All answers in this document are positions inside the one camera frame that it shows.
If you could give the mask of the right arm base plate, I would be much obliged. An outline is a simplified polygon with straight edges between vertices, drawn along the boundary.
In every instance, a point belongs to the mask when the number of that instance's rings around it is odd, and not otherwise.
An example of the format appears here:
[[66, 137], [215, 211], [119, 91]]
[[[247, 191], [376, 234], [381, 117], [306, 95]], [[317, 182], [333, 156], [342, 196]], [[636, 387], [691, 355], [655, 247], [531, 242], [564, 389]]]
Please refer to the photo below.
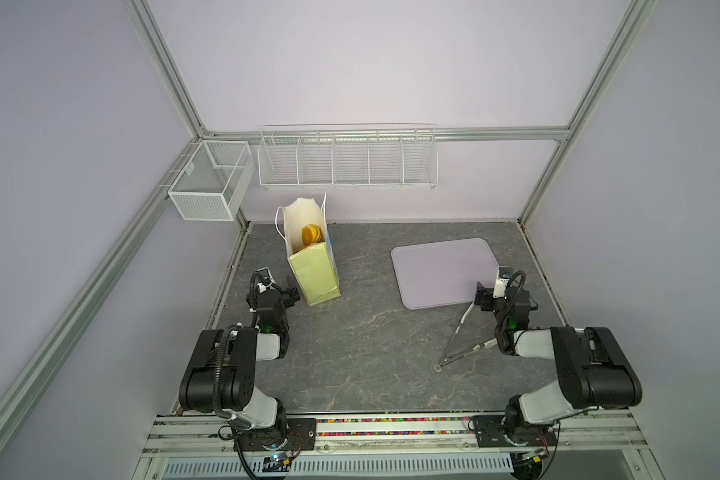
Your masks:
[[511, 426], [504, 414], [474, 415], [467, 422], [481, 448], [488, 447], [553, 447], [558, 443], [552, 425], [522, 424]]

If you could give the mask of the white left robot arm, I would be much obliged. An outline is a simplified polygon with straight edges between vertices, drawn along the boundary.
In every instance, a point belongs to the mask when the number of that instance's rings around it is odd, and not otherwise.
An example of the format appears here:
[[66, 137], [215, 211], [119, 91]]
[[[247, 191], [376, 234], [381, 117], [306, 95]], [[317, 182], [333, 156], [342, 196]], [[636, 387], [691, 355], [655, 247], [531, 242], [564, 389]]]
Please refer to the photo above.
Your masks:
[[300, 300], [296, 287], [257, 287], [249, 295], [251, 326], [200, 333], [179, 385], [183, 410], [215, 414], [236, 432], [280, 439], [288, 434], [282, 402], [255, 386], [259, 362], [282, 359], [290, 343], [287, 309]]

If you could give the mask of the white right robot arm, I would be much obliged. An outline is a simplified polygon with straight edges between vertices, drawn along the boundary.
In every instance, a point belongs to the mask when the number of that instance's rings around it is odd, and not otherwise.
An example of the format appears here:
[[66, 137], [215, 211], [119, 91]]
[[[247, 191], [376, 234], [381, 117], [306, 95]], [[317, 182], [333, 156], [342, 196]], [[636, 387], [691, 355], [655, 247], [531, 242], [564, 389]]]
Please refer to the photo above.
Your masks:
[[520, 285], [477, 284], [473, 304], [493, 315], [494, 339], [502, 354], [555, 365], [555, 380], [509, 400], [501, 426], [508, 438], [516, 441], [584, 412], [621, 410], [642, 401], [641, 382], [610, 329], [531, 328], [534, 306]]

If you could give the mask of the yellow fake bread roll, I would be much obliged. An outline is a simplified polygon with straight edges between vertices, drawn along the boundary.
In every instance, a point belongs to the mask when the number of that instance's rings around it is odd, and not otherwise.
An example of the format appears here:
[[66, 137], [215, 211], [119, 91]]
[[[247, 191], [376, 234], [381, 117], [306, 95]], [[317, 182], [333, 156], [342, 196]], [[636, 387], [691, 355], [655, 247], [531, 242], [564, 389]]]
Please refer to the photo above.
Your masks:
[[322, 229], [315, 224], [307, 224], [302, 228], [302, 243], [305, 247], [324, 241]]

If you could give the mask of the floral paper gift bag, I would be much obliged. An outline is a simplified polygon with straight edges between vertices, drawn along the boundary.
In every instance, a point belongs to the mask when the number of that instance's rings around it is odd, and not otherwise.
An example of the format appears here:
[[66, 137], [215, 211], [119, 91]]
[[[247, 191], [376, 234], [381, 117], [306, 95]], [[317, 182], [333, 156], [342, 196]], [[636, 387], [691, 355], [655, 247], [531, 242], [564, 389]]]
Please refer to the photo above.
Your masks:
[[[309, 306], [341, 296], [325, 214], [326, 201], [327, 195], [323, 196], [321, 203], [314, 198], [299, 197], [285, 207], [279, 206], [274, 218], [276, 231], [285, 244], [288, 264]], [[322, 229], [323, 242], [308, 247], [303, 245], [301, 232], [307, 224], [315, 224]]]

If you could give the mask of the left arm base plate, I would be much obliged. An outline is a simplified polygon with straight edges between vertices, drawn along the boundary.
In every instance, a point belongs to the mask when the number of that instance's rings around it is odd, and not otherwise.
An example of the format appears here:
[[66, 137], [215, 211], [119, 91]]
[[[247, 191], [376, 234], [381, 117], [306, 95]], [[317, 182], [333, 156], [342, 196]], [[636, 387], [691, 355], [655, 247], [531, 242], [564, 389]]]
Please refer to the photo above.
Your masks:
[[274, 426], [234, 433], [244, 452], [312, 451], [317, 440], [314, 417], [278, 420]]

